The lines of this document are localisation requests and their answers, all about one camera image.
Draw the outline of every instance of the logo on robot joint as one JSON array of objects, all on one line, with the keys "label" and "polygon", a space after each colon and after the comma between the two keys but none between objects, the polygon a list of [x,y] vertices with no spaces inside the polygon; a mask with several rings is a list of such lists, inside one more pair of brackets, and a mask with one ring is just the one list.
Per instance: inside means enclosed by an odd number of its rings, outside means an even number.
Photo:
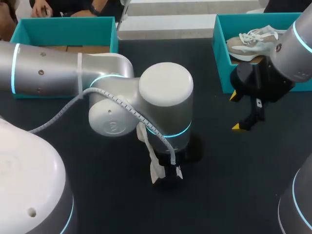
[{"label": "logo on robot joint", "polygon": [[0,152],[0,176],[6,176],[20,168],[18,159],[4,152]]},{"label": "logo on robot joint", "polygon": [[104,131],[107,134],[116,135],[124,132],[126,127],[119,121],[104,123]]}]

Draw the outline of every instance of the sneaker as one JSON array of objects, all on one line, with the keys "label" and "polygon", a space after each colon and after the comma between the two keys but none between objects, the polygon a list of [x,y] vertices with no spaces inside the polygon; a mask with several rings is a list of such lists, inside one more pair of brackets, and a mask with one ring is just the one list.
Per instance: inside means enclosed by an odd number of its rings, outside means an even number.
[{"label": "sneaker", "polygon": [[259,55],[270,55],[279,36],[286,30],[276,30],[271,26],[253,29],[249,33],[240,33],[238,37],[226,41],[229,54],[241,61],[251,61]]}]

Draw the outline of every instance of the shoelace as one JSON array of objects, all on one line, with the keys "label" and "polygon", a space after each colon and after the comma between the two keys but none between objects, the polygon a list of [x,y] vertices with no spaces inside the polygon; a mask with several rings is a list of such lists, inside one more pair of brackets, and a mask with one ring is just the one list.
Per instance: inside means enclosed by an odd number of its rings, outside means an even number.
[{"label": "shoelace", "polygon": [[248,44],[249,45],[249,42],[253,41],[253,42],[256,42],[256,41],[263,41],[262,39],[262,36],[259,35],[258,33],[259,32],[256,32],[259,29],[253,29],[251,31],[249,31],[247,34],[246,33],[240,33],[239,34],[239,38],[240,40],[244,43],[244,44]]}]

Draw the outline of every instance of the human hand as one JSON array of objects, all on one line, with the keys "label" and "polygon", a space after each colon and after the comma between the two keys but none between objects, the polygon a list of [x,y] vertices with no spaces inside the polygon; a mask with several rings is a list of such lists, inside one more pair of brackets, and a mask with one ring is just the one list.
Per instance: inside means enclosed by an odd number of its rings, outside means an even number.
[{"label": "human hand", "polygon": [[89,10],[84,10],[72,14],[71,17],[95,17],[95,16],[96,15],[93,15]]},{"label": "human hand", "polygon": [[4,30],[8,25],[15,24],[11,15],[9,6],[0,2],[0,30]]},{"label": "human hand", "polygon": [[50,5],[46,2],[46,0],[36,0],[31,17],[44,18],[44,17],[50,17],[52,15],[53,15],[53,10],[50,7]]}]

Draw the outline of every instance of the robotic arm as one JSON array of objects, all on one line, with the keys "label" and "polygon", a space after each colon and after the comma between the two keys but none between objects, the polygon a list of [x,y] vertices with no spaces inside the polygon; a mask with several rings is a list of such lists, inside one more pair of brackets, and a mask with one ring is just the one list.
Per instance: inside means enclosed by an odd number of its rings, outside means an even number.
[{"label": "robotic arm", "polygon": [[193,79],[182,66],[159,63],[134,77],[130,61],[119,54],[73,54],[42,47],[0,42],[0,90],[17,96],[74,97],[51,125],[76,100],[89,94],[89,122],[109,137],[146,125],[148,144],[162,156],[163,166],[178,167],[176,153],[190,139]]},{"label": "robotic arm", "polygon": [[[264,104],[276,102],[295,83],[312,77],[312,4],[293,23],[259,64],[241,63],[231,74],[235,88],[231,100],[251,99],[251,114],[233,127],[250,130],[264,120]],[[278,204],[278,222],[283,234],[312,234],[312,156],[299,169]]]},{"label": "robotic arm", "polygon": [[251,99],[251,113],[233,127],[234,130],[250,130],[258,121],[264,121],[264,106],[276,102],[289,92],[297,82],[312,77],[312,5],[293,23],[270,57],[259,64],[241,63],[231,73],[235,89],[231,101],[243,96]]},{"label": "robotic arm", "polygon": [[150,153],[153,183],[182,178],[179,165],[189,156],[193,105],[193,79],[184,67],[159,63],[135,78],[122,55],[72,54],[3,41],[0,58],[0,91],[39,98],[76,96],[30,132],[0,118],[0,233],[77,233],[76,206],[61,157],[31,133],[53,124],[86,94],[95,132],[117,137],[137,127]]}]

